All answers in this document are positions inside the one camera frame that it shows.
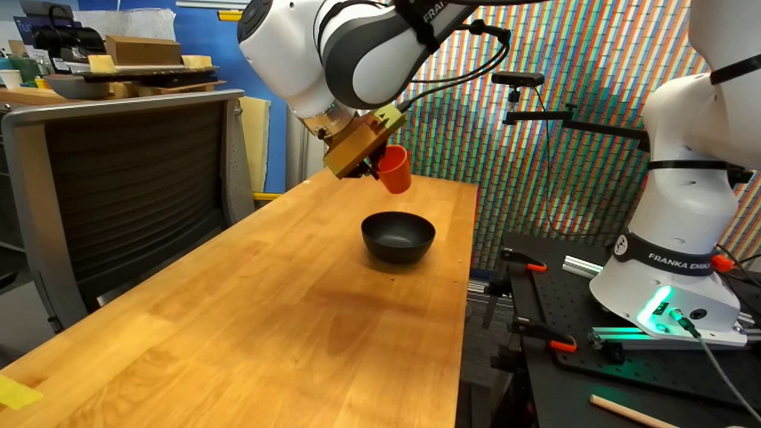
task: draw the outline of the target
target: red handle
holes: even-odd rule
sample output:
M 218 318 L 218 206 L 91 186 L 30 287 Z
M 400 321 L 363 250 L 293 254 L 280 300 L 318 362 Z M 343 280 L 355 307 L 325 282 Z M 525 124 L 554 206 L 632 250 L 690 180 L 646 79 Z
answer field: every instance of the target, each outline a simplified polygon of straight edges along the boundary
M 550 344 L 550 350 L 562 352 L 562 355 L 574 355 L 574 352 L 579 352 L 575 343 L 550 339 L 546 344 Z
M 525 264 L 525 271 L 530 271 L 530 273 L 544 273 L 544 271 L 550 271 L 550 267 L 546 267 L 546 264 Z

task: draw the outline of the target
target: orange object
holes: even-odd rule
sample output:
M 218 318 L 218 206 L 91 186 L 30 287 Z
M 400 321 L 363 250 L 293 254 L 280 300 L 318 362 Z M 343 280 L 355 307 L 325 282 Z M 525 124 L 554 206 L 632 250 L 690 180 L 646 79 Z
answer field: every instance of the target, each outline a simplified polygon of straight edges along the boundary
M 727 254 L 714 254 L 714 256 L 712 256 L 712 267 L 714 267 L 714 271 L 718 271 L 718 273 L 731 273 L 731 271 L 738 269 L 738 264 L 734 264 Z
M 391 193 L 404 193 L 411 186 L 409 155 L 403 144 L 385 148 L 378 162 L 378 178 Z

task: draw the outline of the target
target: wall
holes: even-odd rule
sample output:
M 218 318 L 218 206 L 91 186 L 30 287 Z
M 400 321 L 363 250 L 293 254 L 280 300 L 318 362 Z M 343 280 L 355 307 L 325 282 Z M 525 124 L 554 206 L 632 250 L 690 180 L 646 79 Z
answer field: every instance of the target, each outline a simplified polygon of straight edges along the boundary
M 3 40 L 3 47 L 4 47 L 4 40 L 10 40 L 10 38 L 19 40 L 19 30 L 16 30 L 14 17 L 24 17 L 21 2 L 19 0 L 0 2 L 0 40 Z
M 707 69 L 688 46 L 688 4 L 575 0 L 480 6 L 473 19 L 513 30 L 500 69 L 544 74 L 550 110 L 575 103 L 575 118 L 639 128 L 646 92 Z M 491 38 L 456 34 L 418 79 L 464 74 L 495 49 Z M 411 85 L 403 99 L 424 88 Z M 543 105 L 525 90 L 518 110 Z M 479 79 L 416 103 L 398 134 L 411 150 L 416 173 L 480 186 L 473 267 L 491 271 L 507 233 L 611 242 L 638 203 L 646 155 L 632 141 L 563 131 L 560 124 L 504 126 L 504 115 L 507 88 Z M 758 206 L 751 195 L 741 193 L 741 206 Z M 738 222 L 727 242 L 741 239 L 734 245 L 741 254 L 756 252 L 758 226 L 749 210 Z
M 82 9 L 115 9 L 116 0 L 78 0 Z M 272 99 L 266 191 L 282 193 L 285 186 L 285 134 L 287 106 L 249 69 L 237 49 L 237 27 L 221 24 L 214 9 L 184 9 L 174 0 L 122 0 L 122 9 L 167 6 L 175 11 L 174 30 L 184 53 L 211 54 L 218 66 L 221 88 L 242 88 L 252 97 Z

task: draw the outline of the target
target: black clamp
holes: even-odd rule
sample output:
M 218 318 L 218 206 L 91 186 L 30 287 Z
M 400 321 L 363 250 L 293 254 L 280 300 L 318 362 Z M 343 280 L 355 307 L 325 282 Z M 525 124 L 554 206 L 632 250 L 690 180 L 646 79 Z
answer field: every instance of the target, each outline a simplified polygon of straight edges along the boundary
M 575 344 L 574 335 L 560 333 L 551 326 L 536 324 L 536 321 L 530 321 L 525 317 L 516 317 L 516 321 L 511 326 L 511 333 L 518 333 L 524 337 L 539 337 L 539 339 L 546 343 L 550 350 L 562 352 L 562 355 L 579 352 L 579 344 Z

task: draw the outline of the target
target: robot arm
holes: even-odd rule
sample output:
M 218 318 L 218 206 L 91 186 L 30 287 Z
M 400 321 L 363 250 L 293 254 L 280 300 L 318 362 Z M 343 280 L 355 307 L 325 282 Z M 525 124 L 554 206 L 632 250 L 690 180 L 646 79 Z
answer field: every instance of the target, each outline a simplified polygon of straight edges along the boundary
M 355 110 L 393 103 L 473 9 L 429 0 L 252 0 L 237 40 L 260 79 L 330 144 L 334 173 L 348 175 L 403 126 L 400 115 Z

